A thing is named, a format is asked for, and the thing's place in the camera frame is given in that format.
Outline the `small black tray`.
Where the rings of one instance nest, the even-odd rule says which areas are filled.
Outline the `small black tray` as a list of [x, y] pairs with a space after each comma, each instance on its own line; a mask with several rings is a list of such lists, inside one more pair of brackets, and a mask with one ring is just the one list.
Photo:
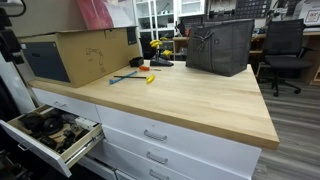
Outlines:
[[139, 67], [144, 64], [143, 57], [134, 57], [129, 61], [131, 67]]

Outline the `blue plastic strip tool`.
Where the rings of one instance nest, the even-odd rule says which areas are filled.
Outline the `blue plastic strip tool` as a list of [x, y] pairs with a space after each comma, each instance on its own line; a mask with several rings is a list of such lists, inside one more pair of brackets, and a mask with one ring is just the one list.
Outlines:
[[117, 82], [119, 82], [119, 81], [121, 81], [121, 80], [123, 80], [125, 78], [129, 78], [129, 77], [131, 77], [131, 76], [133, 76], [133, 75], [135, 75], [137, 73], [138, 73], [137, 71], [133, 71], [133, 72], [128, 73], [126, 75], [121, 75], [121, 76], [117, 77], [116, 79], [110, 79], [109, 80], [109, 84], [115, 84], [115, 83], [117, 83]]

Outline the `white shelving unit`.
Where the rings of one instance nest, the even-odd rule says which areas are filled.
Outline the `white shelving unit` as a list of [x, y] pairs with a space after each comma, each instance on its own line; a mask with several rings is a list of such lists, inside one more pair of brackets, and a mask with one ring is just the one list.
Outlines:
[[184, 17], [203, 15], [205, 0], [133, 0], [141, 38], [174, 37]]

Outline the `dark grey tote bag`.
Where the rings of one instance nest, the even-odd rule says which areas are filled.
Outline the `dark grey tote bag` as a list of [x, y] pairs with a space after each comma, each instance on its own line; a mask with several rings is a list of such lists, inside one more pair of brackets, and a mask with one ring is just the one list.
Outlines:
[[192, 26], [186, 66], [227, 77], [246, 70], [254, 25], [242, 19]]

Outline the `white power adapter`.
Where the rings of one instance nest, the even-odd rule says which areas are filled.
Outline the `white power adapter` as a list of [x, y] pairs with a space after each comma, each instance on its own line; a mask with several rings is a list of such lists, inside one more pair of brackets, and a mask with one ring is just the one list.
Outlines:
[[93, 122], [91, 120], [88, 120], [86, 118], [83, 118], [83, 117], [78, 117], [75, 119], [75, 122], [83, 129], [86, 129], [86, 130], [92, 130], [96, 125], [97, 123], [96, 122]]

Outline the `large cardboard box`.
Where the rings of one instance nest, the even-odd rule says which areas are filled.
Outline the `large cardboard box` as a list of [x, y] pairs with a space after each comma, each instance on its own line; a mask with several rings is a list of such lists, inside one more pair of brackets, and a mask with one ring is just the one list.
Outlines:
[[140, 55], [135, 27], [60, 31], [19, 39], [40, 81], [81, 87], [129, 65]]

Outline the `red poster board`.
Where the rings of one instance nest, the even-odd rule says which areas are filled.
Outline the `red poster board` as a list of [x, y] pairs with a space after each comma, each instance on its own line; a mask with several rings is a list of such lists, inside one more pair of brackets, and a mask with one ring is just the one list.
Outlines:
[[133, 0], [77, 0], [89, 30], [135, 25]]

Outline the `black round pouch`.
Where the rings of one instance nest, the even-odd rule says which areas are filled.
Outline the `black round pouch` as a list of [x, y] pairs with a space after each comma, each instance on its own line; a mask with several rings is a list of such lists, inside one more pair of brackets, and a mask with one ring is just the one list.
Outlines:
[[63, 121], [56, 117], [43, 118], [39, 115], [27, 114], [20, 119], [23, 126], [33, 133], [53, 135], [63, 128]]

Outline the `black office chair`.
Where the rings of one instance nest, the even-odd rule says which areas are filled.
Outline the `black office chair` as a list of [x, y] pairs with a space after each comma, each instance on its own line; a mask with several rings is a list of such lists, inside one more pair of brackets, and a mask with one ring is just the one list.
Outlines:
[[311, 62], [301, 59], [304, 28], [302, 19], [272, 21], [268, 25], [262, 53], [263, 62], [274, 73], [272, 87], [275, 89], [275, 97], [279, 96], [279, 84], [293, 87], [295, 94], [301, 93], [299, 87], [280, 80], [279, 73], [285, 70], [303, 70], [312, 66]]

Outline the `yellow handled T wrench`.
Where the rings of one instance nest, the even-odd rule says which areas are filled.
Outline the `yellow handled T wrench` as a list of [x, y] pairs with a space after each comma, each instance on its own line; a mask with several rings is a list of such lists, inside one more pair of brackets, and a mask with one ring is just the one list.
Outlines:
[[154, 81], [155, 75], [152, 74], [151, 76], [131, 76], [131, 79], [145, 79], [147, 84], [150, 84]]

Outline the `orange handled screwdriver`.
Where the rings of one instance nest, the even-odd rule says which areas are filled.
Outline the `orange handled screwdriver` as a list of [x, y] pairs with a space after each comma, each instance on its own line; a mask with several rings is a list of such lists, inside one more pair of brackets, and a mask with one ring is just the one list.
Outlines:
[[154, 69], [147, 66], [139, 66], [139, 69], [142, 71], [161, 71], [160, 69]]

